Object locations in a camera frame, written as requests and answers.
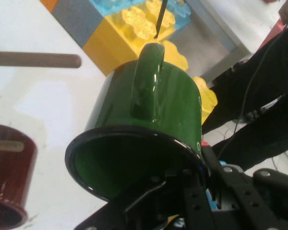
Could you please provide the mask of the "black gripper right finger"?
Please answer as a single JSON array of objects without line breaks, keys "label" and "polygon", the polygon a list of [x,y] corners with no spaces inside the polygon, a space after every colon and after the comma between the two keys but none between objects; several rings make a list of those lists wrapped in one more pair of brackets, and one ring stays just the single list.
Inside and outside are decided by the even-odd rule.
[{"label": "black gripper right finger", "polygon": [[257,170],[252,177],[236,166],[221,165],[210,146],[202,147],[210,172],[213,197],[230,194],[245,226],[252,230],[288,230],[288,176],[272,169]]}]

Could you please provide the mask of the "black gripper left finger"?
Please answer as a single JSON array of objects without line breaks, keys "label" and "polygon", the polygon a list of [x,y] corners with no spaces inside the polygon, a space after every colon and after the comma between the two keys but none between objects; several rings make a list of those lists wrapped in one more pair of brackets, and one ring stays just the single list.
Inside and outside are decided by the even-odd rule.
[{"label": "black gripper left finger", "polygon": [[145,177],[76,226],[77,230],[159,230],[183,218],[187,230],[214,230],[215,224],[198,172],[169,170]]}]

